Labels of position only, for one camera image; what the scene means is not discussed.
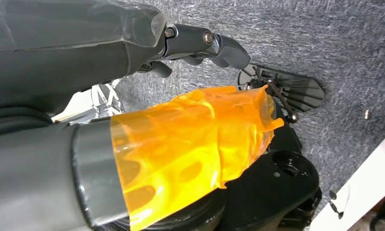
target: black base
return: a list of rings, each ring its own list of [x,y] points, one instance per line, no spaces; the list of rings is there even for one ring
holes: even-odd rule
[[[273,81],[281,89],[282,96],[295,112],[318,108],[325,98],[323,88],[316,80],[259,64],[249,64],[240,71],[238,88],[240,90],[260,88],[266,84],[265,81]]]

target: orange film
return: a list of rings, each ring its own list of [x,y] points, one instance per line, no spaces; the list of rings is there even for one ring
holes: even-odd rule
[[[116,165],[139,231],[238,178],[283,126],[260,89],[194,90],[149,109],[112,117]]]

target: robotic finger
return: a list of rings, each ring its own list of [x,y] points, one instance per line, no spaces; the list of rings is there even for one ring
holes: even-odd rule
[[[219,67],[236,69],[244,69],[251,60],[236,40],[206,28],[175,24],[169,25],[163,33],[166,47],[162,57],[144,64],[138,72],[153,71],[161,77],[168,77],[171,72],[160,62],[162,60],[182,59],[195,66],[201,64],[203,59],[210,59]]]

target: black mount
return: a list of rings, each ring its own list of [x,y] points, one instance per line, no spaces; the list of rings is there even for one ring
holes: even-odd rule
[[[269,85],[269,93],[278,98],[288,116],[288,122],[298,120],[297,112],[320,107],[325,93],[320,84],[309,77],[249,64],[238,75],[238,88],[248,90]]]

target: white surface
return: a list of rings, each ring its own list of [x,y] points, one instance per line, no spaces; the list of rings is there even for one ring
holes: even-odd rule
[[[69,101],[68,106],[63,112],[57,114],[52,118],[53,121],[64,120],[71,116],[75,116],[79,113],[85,112],[93,108],[91,90],[86,90],[84,92],[77,92],[72,96],[71,101]]]
[[[327,204],[315,217],[310,231],[347,231],[385,197],[385,139],[357,169],[332,200],[342,219]]]

